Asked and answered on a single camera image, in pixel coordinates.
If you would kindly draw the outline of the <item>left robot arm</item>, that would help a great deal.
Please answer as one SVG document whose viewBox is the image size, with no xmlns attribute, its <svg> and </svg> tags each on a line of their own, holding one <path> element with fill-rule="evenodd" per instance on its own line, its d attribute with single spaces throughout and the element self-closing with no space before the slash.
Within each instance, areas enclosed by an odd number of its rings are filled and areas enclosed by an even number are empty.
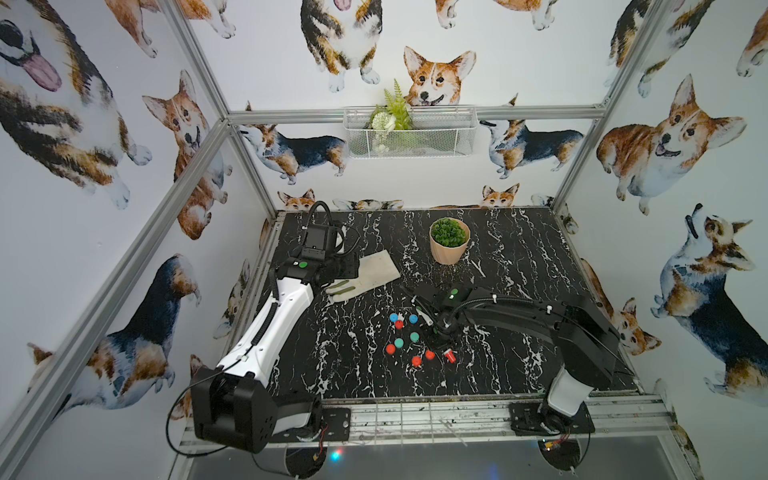
<svg viewBox="0 0 768 480">
<path fill-rule="evenodd" d="M 355 279 L 360 257 L 326 260 L 290 257 L 268 275 L 270 295 L 232 350 L 190 385 L 195 436 L 258 453 L 273 440 L 316 440 L 324 428 L 319 397 L 307 392 L 270 394 L 272 370 L 286 340 L 321 287 Z"/>
</svg>

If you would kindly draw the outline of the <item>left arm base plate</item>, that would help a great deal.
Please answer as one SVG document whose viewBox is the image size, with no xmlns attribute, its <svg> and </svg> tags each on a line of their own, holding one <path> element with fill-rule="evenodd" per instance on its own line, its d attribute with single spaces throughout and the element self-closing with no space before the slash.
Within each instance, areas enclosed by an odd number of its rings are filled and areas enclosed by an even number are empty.
<svg viewBox="0 0 768 480">
<path fill-rule="evenodd" d="M 318 443 L 321 438 L 325 442 L 345 442 L 350 438 L 351 426 L 352 411 L 349 408 L 324 407 L 316 427 L 309 424 L 277 432 L 270 437 L 269 443 Z"/>
</svg>

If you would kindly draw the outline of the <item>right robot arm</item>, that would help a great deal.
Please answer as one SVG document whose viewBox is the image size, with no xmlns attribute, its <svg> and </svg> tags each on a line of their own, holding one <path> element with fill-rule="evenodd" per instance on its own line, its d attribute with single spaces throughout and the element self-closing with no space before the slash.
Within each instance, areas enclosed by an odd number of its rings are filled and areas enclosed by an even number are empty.
<svg viewBox="0 0 768 480">
<path fill-rule="evenodd" d="M 431 285 L 403 292 L 425 319 L 424 341 L 435 350 L 454 347 L 470 326 L 508 330 L 553 345 L 561 367 L 547 389 L 544 408 L 563 418 L 575 417 L 593 391 L 609 388 L 623 364 L 618 332 L 584 296 L 531 300 L 480 287 L 439 291 Z"/>
</svg>

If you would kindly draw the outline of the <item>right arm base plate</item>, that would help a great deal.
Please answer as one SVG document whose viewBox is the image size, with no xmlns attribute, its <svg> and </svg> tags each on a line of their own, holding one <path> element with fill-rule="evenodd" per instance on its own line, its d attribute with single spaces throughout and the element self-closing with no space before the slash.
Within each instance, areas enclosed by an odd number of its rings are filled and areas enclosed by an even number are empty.
<svg viewBox="0 0 768 480">
<path fill-rule="evenodd" d="M 508 411 L 511 430 L 520 435 L 563 436 L 596 431 L 585 402 L 573 416 L 559 413 L 545 402 L 513 402 Z"/>
</svg>

